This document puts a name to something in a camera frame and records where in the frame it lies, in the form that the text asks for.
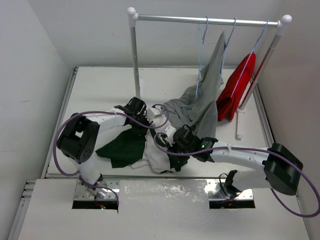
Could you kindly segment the grey t shirt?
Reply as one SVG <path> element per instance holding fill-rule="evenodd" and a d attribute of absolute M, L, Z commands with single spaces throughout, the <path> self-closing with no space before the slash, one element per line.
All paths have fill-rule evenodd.
<path fill-rule="evenodd" d="M 171 99 L 163 105 L 169 112 L 169 121 L 175 128 L 188 125 L 200 139 L 216 136 L 218 110 L 216 101 L 223 84 L 221 65 L 225 52 L 226 36 L 222 32 L 214 51 L 200 71 L 198 85 L 188 87 L 180 98 Z"/>

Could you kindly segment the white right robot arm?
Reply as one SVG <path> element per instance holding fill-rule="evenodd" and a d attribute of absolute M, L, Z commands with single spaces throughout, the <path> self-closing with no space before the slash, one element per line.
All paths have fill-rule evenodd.
<path fill-rule="evenodd" d="M 229 195 L 247 189 L 273 189 L 287 196 L 297 193 L 303 163 L 284 145 L 241 147 L 214 137 L 200 138 L 190 127 L 167 127 L 154 136 L 156 146 L 174 161 L 193 157 L 200 162 L 228 163 L 247 168 L 231 170 L 222 189 Z"/>

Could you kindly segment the red t shirt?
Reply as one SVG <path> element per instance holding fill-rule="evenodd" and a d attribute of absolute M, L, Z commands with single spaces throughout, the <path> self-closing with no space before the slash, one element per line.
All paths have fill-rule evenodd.
<path fill-rule="evenodd" d="M 216 101 L 218 121 L 228 119 L 231 122 L 233 120 L 240 100 L 251 80 L 255 65 L 256 54 L 253 52 L 241 61 L 228 78 L 224 89 Z"/>

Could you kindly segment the aluminium table frame rail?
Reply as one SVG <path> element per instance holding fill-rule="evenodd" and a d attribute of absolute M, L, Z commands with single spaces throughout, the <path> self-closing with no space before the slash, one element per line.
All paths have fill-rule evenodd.
<path fill-rule="evenodd" d="M 65 112 L 66 112 L 66 108 L 67 108 L 67 105 L 68 105 L 68 102 L 69 102 L 69 99 L 70 99 L 70 95 L 71 95 L 71 92 L 72 92 L 72 88 L 74 86 L 74 82 L 75 82 L 75 79 L 76 79 L 76 76 L 77 76 L 77 73 L 78 73 L 78 69 L 79 69 L 79 67 L 76 66 L 72 70 L 71 75 L 69 77 L 69 80 L 68 80 L 68 83 L 67 83 L 67 87 L 66 87 L 66 90 L 65 90 L 64 95 L 63 95 L 63 101 L 62 101 L 62 104 L 61 104 L 60 109 L 59 109 L 59 115 L 58 115 L 58 118 L 57 118 L 57 121 L 56 121 L 56 124 L 55 124 L 55 128 L 54 128 L 54 132 L 53 132 L 52 139 L 51 139 L 51 142 L 50 142 L 50 146 L 49 146 L 49 149 L 48 149 L 48 152 L 47 152 L 47 155 L 46 155 L 46 158 L 45 158 L 45 162 L 44 162 L 44 165 L 43 165 L 43 169 L 42 169 L 42 172 L 41 172 L 40 179 L 45 179 L 46 178 L 46 174 L 48 172 L 48 168 L 50 166 L 50 162 L 51 162 L 51 159 L 52 159 L 54 137 L 55 137 L 56 133 L 58 132 L 58 129 L 59 129 L 60 125 L 62 124 L 62 120 L 63 120 L 63 117 L 64 117 Z M 24 222 L 27 210 L 28 210 L 28 206 L 30 204 L 30 200 L 31 200 L 31 196 L 32 196 L 32 192 L 33 192 L 35 183 L 36 183 L 35 180 L 27 180 L 24 183 L 22 194 L 21 194 L 21 198 L 20 198 L 20 202 L 19 202 L 19 206 L 18 206 L 18 208 L 16 210 L 16 214 L 15 214 L 15 217 L 14 217 L 14 220 L 13 220 L 13 223 L 11 225 L 11 229 L 10 229 L 10 232 L 9 232 L 9 235 L 8 235 L 8 238 L 7 238 L 8 240 L 17 240 L 19 238 L 19 235 L 20 235 L 20 232 L 21 232 L 21 229 L 22 229 L 22 226 L 23 226 L 23 222 Z"/>

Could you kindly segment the light blue hanger with red shirt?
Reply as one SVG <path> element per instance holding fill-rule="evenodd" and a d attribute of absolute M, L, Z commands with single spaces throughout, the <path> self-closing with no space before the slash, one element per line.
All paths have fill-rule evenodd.
<path fill-rule="evenodd" d="M 258 36 L 258 38 L 257 38 L 257 40 L 256 40 L 256 42 L 255 42 L 255 45 L 254 45 L 252 51 L 251 51 L 250 54 L 248 55 L 247 60 L 246 60 L 246 62 L 245 62 L 245 64 L 244 64 L 244 66 L 243 66 L 243 68 L 242 68 L 242 70 L 241 70 L 241 73 L 240 73 L 240 75 L 239 75 L 239 77 L 238 77 L 238 79 L 237 79 L 237 81 L 236 81 L 236 84 L 235 84 L 235 86 L 234 86 L 234 88 L 233 88 L 233 90 L 232 90 L 232 93 L 231 93 L 230 98 L 233 98 L 233 95 L 235 94 L 235 91 L 236 91 L 236 89 L 237 89 L 237 87 L 238 87 L 238 85 L 239 85 L 239 82 L 240 82 L 240 80 L 241 80 L 241 78 L 242 78 L 242 75 L 243 75 L 243 73 L 244 73 L 245 70 L 246 70 L 246 67 L 247 67 L 247 65 L 248 65 L 248 62 L 250 61 L 250 58 L 251 58 L 252 54 L 255 52 L 255 50 L 256 50 L 256 48 L 257 48 L 257 46 L 258 46 L 258 44 L 259 44 L 259 42 L 260 42 L 260 40 L 261 40 L 264 32 L 265 32 L 265 29 L 267 28 L 268 23 L 269 23 L 269 20 L 267 20 L 266 23 L 264 24 L 263 29 L 262 29 L 260 35 Z"/>

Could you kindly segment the light blue hanger with grey shirt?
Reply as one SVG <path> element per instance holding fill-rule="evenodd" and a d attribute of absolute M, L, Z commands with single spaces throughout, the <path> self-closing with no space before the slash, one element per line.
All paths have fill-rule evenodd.
<path fill-rule="evenodd" d="M 233 32 L 234 32 L 235 27 L 236 27 L 236 21 L 237 21 L 237 18 L 235 17 L 233 19 L 233 27 L 232 27 L 231 33 L 230 33 L 230 35 L 229 35 L 229 37 L 226 40 L 225 45 L 224 45 L 223 57 L 222 57 L 221 66 L 220 66 L 220 75 L 223 74 L 223 69 L 224 69 L 224 65 L 225 65 L 225 59 L 226 59 L 227 51 L 228 51 L 228 46 L 229 46 L 231 37 L 232 37 Z"/>

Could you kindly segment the green and white t shirt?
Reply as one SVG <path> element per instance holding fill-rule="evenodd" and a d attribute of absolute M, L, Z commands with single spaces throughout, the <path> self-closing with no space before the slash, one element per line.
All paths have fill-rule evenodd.
<path fill-rule="evenodd" d="M 132 169 L 138 169 L 150 166 L 151 170 L 157 174 L 179 172 L 188 163 L 189 157 L 175 159 L 173 155 L 159 150 L 154 143 L 154 135 L 172 125 L 165 120 L 167 120 L 165 116 L 154 120 L 155 126 L 162 127 L 147 128 L 145 135 L 137 135 L 133 128 L 124 130 L 115 139 L 97 149 L 95 153 L 100 158 L 109 159 L 113 168 L 130 166 Z"/>

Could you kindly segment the shiny metal base plate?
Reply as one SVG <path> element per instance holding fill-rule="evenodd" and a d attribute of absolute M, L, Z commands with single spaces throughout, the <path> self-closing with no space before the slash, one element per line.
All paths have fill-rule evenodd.
<path fill-rule="evenodd" d="M 124 203 L 135 197 L 146 197 L 152 200 L 155 197 L 165 199 L 188 199 L 203 202 L 208 196 L 210 202 L 228 200 L 229 197 L 221 190 L 223 179 L 165 179 L 165 178 L 127 178 L 106 179 L 102 181 L 102 189 L 89 190 L 80 180 L 77 181 L 74 201 L 94 202 L 98 196 L 100 202 Z"/>

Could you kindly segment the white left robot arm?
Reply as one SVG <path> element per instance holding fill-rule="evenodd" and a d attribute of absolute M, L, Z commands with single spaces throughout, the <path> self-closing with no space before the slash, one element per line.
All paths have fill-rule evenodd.
<path fill-rule="evenodd" d="M 65 176 L 79 176 L 84 184 L 96 186 L 102 181 L 102 174 L 95 167 L 91 156 L 98 135 L 116 127 L 130 125 L 135 133 L 150 128 L 158 110 L 133 97 L 124 106 L 116 105 L 109 111 L 86 111 L 74 113 L 62 124 L 54 139 L 53 159 L 58 170 Z M 57 150 L 71 159 L 76 166 L 75 173 L 66 173 L 58 164 Z"/>

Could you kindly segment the white metal clothes rack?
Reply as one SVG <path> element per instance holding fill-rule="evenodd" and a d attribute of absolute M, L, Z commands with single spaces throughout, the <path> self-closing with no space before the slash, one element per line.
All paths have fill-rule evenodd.
<path fill-rule="evenodd" d="M 237 19 L 223 19 L 223 18 L 208 18 L 208 17 L 182 17 L 182 16 L 163 16 L 163 15 L 150 15 L 150 14 L 140 14 L 136 12 L 134 7 L 129 7 L 127 10 L 128 25 L 130 30 L 130 41 L 132 49 L 133 58 L 133 75 L 135 84 L 135 95 L 139 98 L 141 96 L 140 88 L 140 77 L 139 77 L 139 67 L 138 67 L 138 51 L 137 51 L 137 38 L 136 38 L 136 23 L 138 21 L 148 21 L 148 22 L 169 22 L 169 23 L 190 23 L 190 24 L 205 24 L 205 25 L 222 25 L 222 26 L 241 26 L 241 27 L 263 27 L 263 28 L 276 28 L 276 33 L 271 44 L 265 53 L 259 68 L 254 75 L 253 80 L 244 96 L 243 101 L 236 110 L 236 130 L 235 138 L 237 140 L 242 140 L 244 136 L 245 129 L 245 119 L 246 119 L 246 105 L 253 94 L 256 85 L 259 81 L 261 73 L 267 66 L 278 42 L 284 35 L 288 25 L 292 22 L 292 16 L 289 14 L 283 15 L 282 18 L 277 21 L 257 21 L 257 20 L 237 20 Z"/>

